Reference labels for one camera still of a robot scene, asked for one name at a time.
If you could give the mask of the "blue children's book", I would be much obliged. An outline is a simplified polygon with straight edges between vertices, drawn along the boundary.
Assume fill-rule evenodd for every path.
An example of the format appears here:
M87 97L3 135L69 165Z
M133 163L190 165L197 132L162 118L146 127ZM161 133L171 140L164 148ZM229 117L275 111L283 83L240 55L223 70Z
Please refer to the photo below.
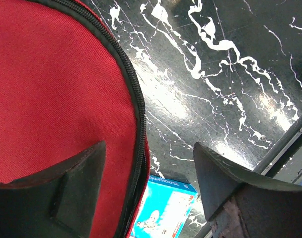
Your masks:
M150 175L132 238L177 238L197 198L190 184Z

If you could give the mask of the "red student backpack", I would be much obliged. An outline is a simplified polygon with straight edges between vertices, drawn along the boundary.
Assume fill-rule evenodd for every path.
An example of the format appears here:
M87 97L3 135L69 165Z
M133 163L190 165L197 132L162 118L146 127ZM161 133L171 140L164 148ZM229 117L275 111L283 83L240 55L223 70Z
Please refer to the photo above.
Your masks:
M106 143L89 238L127 238L149 176L133 65L80 0L0 0L0 183Z

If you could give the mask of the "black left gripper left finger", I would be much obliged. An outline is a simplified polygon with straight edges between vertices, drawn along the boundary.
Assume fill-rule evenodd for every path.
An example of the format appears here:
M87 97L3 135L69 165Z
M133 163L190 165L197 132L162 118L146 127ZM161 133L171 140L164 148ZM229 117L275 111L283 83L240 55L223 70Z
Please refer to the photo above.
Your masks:
M87 238L106 161L106 143L39 172L0 183L0 238Z

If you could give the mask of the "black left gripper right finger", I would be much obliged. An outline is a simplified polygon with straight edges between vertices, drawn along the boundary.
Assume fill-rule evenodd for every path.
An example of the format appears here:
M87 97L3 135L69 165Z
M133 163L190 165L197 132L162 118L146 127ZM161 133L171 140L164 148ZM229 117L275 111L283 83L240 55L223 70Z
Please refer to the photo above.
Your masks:
M195 143L206 220L215 238L302 238L302 186L251 171Z

